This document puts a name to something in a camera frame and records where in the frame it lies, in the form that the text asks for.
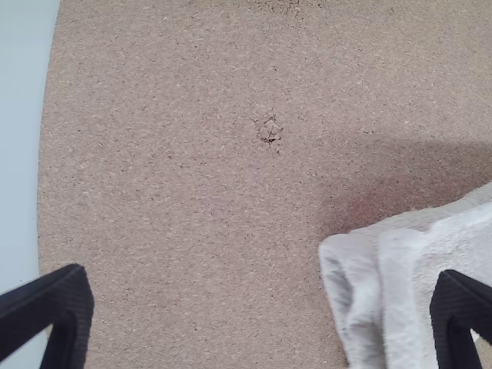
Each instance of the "cork surface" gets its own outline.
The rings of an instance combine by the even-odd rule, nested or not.
[[[43,271],[83,264],[88,369],[343,368],[317,246],[492,178],[485,0],[65,0]]]

